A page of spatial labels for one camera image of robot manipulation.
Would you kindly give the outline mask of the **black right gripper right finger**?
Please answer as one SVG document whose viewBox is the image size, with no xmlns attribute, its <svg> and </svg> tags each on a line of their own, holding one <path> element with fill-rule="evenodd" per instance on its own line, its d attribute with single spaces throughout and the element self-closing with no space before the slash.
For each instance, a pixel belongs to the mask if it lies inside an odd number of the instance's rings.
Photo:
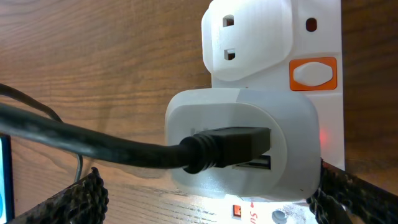
<svg viewBox="0 0 398 224">
<path fill-rule="evenodd" d="M 351 223 L 346 212 L 364 223 L 397 223 L 397 196 L 325 161 L 320 184 L 306 199 L 317 223 Z"/>
</svg>

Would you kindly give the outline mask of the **white USB wall charger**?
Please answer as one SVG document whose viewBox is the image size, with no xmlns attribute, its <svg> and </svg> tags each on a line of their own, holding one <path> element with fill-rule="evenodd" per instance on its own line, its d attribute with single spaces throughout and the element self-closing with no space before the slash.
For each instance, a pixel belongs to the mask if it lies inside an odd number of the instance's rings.
<svg viewBox="0 0 398 224">
<path fill-rule="evenodd" d="M 167 144 L 201 131 L 265 127 L 271 148 L 249 165 L 210 168 L 198 174 L 171 171 L 172 180 L 191 195 L 244 201 L 299 201 L 317 190 L 321 155 L 317 111 L 303 94 L 239 88 L 187 90 L 175 95 L 165 115 Z"/>
</svg>

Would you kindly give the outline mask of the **blue screen Galaxy smartphone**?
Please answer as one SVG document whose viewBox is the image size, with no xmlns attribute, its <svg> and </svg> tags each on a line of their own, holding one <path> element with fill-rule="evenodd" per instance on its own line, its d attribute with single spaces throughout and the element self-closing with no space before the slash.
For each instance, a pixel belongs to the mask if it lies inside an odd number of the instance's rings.
<svg viewBox="0 0 398 224">
<path fill-rule="evenodd" d="M 1 134 L 1 224 L 14 218 L 11 137 Z"/>
</svg>

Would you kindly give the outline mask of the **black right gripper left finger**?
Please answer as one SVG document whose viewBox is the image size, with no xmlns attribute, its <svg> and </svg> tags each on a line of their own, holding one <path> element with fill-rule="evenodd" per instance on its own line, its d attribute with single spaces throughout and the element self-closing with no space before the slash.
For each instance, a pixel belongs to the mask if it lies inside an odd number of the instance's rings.
<svg viewBox="0 0 398 224">
<path fill-rule="evenodd" d="M 103 224 L 108 190 L 97 168 L 79 181 L 9 221 L 9 224 Z"/>
</svg>

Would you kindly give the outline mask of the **white power strip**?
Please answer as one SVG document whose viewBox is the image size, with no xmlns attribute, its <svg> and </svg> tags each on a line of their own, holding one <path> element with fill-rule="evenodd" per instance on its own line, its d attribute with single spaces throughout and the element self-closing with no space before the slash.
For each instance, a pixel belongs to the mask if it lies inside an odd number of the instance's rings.
<svg viewBox="0 0 398 224">
<path fill-rule="evenodd" d="M 201 33 L 211 88 L 303 94 L 317 111 L 321 161 L 344 168 L 339 1 L 213 1 Z"/>
</svg>

